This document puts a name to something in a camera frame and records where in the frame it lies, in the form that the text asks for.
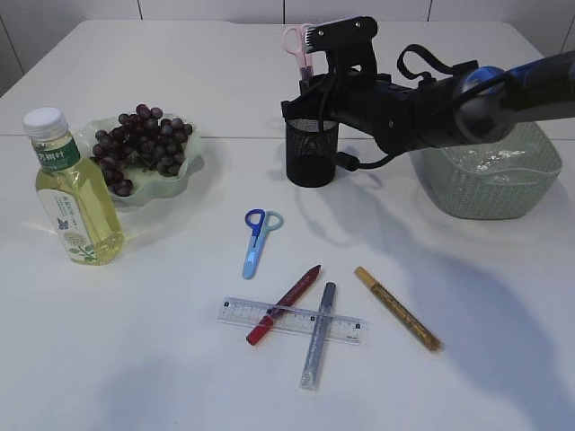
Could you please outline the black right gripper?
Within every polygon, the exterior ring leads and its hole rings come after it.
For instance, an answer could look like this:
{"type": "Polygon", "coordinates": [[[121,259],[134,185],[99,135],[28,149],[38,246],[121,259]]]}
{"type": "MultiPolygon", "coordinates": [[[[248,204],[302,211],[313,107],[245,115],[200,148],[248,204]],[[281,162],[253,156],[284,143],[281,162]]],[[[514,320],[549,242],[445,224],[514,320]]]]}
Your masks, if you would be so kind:
{"type": "Polygon", "coordinates": [[[401,75],[419,81],[415,88],[400,86],[389,74],[377,72],[372,46],[359,44],[375,36],[376,20],[368,16],[308,27],[304,52],[328,50],[328,73],[314,77],[306,92],[293,101],[281,103],[284,119],[339,122],[372,136],[386,154],[459,144],[462,138],[453,110],[446,105],[463,77],[463,65],[448,66],[421,45],[411,44],[403,54],[418,55],[447,78],[411,72],[399,57],[401,75]]]}

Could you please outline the blue black right robot arm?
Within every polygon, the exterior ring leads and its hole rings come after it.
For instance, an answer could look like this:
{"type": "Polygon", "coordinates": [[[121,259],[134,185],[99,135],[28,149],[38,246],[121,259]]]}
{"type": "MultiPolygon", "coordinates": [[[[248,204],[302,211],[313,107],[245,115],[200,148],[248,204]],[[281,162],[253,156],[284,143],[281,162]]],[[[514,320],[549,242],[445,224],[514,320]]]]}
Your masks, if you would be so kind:
{"type": "Polygon", "coordinates": [[[377,70],[368,16],[316,24],[304,51],[323,52],[328,71],[314,77],[285,119],[335,121],[374,138],[387,156],[429,147],[496,143],[519,123],[574,115],[574,54],[567,52],[503,70],[477,61],[448,66],[419,45],[396,67],[415,87],[377,70]]]}

